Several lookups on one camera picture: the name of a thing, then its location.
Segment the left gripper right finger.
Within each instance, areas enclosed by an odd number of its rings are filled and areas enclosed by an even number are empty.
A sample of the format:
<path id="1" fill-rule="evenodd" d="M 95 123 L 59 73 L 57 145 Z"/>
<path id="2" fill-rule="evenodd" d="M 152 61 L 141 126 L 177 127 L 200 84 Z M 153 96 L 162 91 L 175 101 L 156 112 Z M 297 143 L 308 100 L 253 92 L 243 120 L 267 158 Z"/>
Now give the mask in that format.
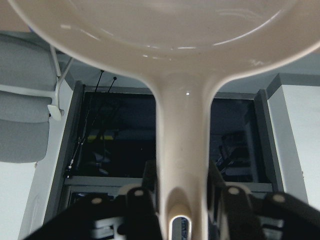
<path id="1" fill-rule="evenodd" d="M 208 165 L 207 213 L 209 240 L 265 239 L 249 193 L 240 185 L 226 184 L 213 162 Z"/>

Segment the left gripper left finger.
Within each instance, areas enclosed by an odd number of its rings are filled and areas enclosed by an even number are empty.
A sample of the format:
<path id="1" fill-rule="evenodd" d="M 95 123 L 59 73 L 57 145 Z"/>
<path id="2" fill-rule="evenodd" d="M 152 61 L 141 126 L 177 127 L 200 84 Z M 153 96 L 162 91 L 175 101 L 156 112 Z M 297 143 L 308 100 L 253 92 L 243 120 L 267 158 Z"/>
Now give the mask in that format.
<path id="1" fill-rule="evenodd" d="M 140 186 L 130 188 L 125 196 L 124 223 L 117 233 L 126 240 L 162 240 L 159 213 L 156 160 L 145 162 Z"/>

